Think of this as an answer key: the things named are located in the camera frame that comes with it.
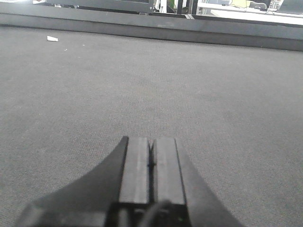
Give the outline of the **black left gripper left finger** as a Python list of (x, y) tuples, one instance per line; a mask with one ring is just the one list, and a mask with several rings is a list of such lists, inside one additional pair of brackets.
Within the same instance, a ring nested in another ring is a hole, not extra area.
[(126, 155), (145, 138), (122, 137), (95, 168), (69, 185), (27, 205), (17, 227), (103, 227), (112, 204), (119, 201)]

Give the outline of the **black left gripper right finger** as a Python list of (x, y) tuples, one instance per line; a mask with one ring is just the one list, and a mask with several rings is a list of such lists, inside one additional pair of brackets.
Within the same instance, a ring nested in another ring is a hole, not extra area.
[(156, 163), (154, 199), (169, 200), (184, 226), (242, 226), (208, 187), (180, 141), (157, 138), (153, 143), (153, 154)]

